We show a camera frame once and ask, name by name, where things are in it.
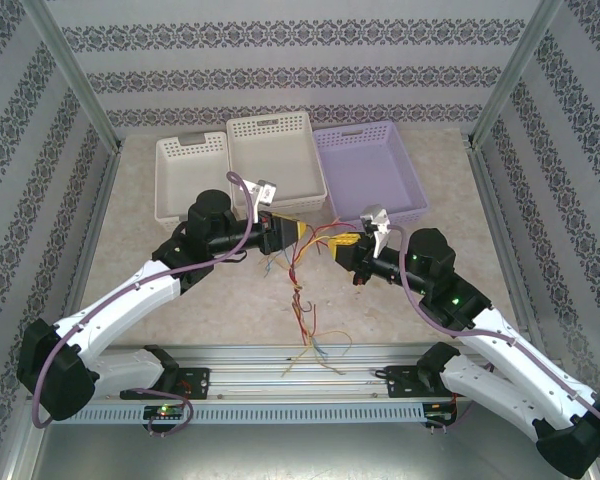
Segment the small white perforated basket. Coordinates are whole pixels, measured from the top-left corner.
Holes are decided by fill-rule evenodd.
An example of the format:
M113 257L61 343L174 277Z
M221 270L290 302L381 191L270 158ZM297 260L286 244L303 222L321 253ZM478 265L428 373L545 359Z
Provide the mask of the small white perforated basket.
M230 193L224 132L163 138L155 146L154 217L167 231L187 218L189 207L208 189Z

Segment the purple perforated basket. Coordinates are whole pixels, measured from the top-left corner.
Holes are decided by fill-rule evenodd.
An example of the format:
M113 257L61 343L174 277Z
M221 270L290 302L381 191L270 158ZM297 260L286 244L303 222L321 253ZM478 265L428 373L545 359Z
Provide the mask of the purple perforated basket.
M360 215L383 207L393 224L419 221L429 201L395 124L379 121L313 132L333 214L360 230Z

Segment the large white perforated basket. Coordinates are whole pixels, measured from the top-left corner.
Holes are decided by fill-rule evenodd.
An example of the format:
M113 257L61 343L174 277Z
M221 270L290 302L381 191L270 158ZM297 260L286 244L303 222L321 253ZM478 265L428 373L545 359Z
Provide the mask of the large white perforated basket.
M327 187L307 112L231 119L226 134L229 169L245 181L276 186L271 211L295 215L323 207Z

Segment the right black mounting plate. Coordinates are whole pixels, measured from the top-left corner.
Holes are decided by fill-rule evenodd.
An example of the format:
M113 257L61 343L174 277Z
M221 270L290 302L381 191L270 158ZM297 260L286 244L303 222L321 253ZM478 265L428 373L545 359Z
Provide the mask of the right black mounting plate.
M387 366L385 375L390 398L450 398L452 392L442 383L438 373L413 365Z

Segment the black mounting plate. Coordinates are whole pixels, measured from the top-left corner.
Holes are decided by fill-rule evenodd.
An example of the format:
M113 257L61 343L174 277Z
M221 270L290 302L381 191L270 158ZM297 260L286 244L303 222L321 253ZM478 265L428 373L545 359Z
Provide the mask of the black mounting plate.
M188 397L182 395L181 387L178 385L181 380L191 385L191 394ZM186 399L205 400L209 384L210 370L208 368L179 367L177 370L166 370L149 389Z
M387 366L385 375L390 398L450 398L452 392L442 383L438 373L413 365Z

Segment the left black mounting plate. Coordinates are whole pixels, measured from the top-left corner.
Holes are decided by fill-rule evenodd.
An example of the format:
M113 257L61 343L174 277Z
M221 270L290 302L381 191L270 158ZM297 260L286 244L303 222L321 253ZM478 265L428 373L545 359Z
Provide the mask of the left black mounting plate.
M191 385L191 394L188 397L182 395L181 387L178 385L181 380ZM208 368L179 367L177 370L166 370L149 389L186 399L205 400L209 384L210 370Z

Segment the left small circuit board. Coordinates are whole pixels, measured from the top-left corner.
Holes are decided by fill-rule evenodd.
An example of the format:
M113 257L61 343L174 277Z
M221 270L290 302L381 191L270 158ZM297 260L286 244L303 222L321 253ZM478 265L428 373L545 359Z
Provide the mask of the left small circuit board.
M146 406L143 411L143 419L181 421L184 418L184 408L178 405Z

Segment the grey metal panel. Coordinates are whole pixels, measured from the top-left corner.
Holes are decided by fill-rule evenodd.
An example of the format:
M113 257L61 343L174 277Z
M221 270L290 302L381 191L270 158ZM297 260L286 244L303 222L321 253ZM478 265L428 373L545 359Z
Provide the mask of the grey metal panel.
M6 480L568 480L506 422L475 407L447 432L415 423L56 424L20 436Z

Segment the right aluminium side rail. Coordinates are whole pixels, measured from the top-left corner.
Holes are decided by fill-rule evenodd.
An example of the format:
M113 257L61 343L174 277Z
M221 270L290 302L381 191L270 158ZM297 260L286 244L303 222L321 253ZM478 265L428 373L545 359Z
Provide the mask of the right aluminium side rail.
M523 336L541 353L546 354L546 348L536 321L535 311L526 290L524 279L518 268L518 262L509 237L505 218L502 215L496 191L488 174L482 152L473 147L471 138L468 135L463 134L462 141L485 212L515 318L518 321Z

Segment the aluminium side rail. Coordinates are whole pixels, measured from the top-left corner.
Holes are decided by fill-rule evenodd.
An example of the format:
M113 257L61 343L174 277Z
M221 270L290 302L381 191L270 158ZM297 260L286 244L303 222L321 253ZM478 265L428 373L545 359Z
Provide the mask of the aluminium side rail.
M69 289L64 299L61 320L71 318L81 311L102 225L120 164L121 153L122 148L119 148L116 153L109 156L99 178L85 230L80 237L81 243L69 281Z
M526 290L524 279L518 268L518 262L509 237L505 218L502 215L496 191L488 174L482 152L473 147L471 138L468 135L463 134L462 141L485 212L515 318L518 321L523 336L541 353L546 354L546 348L536 321L535 311Z

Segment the left aluminium side rail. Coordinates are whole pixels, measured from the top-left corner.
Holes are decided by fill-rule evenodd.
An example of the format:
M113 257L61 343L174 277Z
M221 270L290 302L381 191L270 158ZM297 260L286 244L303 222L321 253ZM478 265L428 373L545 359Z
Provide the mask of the left aluminium side rail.
M64 299L61 320L71 318L81 311L102 225L120 164L121 153L122 148L119 148L116 153L109 156L99 178L85 230L80 237L81 243L69 281L69 289Z

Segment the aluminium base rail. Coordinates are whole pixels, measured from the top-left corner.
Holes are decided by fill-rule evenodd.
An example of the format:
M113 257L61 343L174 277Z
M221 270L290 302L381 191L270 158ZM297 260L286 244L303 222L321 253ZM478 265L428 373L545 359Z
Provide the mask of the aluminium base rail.
M438 373L443 385L452 392L452 396L455 393L473 399L494 399L512 395L535 402L555 400L559 394L574 396L575 388L570 383L570 377L547 359L538 358L535 351L523 352L521 343L493 341L491 345L495 349L492 361L499 371L497 374L472 363L468 357L445 343L433 345L411 365ZM215 367L209 362L196 366L182 366L179 363L178 365L210 370L210 384L205 400L256 397L390 398L382 372L387 366L373 367L369 370L363 370L360 366L347 366L344 370L338 370L322 364L320 359L308 360L304 354L279 359L271 365L245 364L238 368ZM451 397L433 398L448 401ZM164 399L130 400L119 394L94 399L104 398L144 402Z

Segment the right aluminium frame post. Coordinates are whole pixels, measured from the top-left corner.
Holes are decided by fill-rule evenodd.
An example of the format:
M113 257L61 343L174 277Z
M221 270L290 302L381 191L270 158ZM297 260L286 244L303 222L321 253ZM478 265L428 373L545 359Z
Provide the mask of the right aluminium frame post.
M472 149L480 148L489 135L509 95L519 82L535 49L551 25L562 3L563 0L539 0L518 44L496 82L493 92L480 113L473 130L468 135L469 145Z

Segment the aluminium frame post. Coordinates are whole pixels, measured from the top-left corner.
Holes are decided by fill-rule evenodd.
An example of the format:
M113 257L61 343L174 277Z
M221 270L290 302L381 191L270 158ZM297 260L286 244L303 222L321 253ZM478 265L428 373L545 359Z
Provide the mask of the aluminium frame post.
M99 138L110 153L116 153L120 148L121 140L115 133L105 109L98 100L62 29L54 19L46 0L19 1L96 129Z
M480 113L473 130L468 135L469 145L472 149L480 148L489 135L509 95L519 82L535 49L551 25L562 3L563 0L539 0L518 44L496 82L493 92Z

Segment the left aluminium frame post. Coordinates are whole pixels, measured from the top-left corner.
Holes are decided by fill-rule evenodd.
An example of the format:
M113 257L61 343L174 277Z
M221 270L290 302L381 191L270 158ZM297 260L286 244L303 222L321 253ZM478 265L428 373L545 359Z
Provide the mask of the left aluminium frame post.
M105 109L98 100L62 29L54 19L46 0L19 1L96 129L99 138L110 153L116 153L120 148L121 140L115 133Z

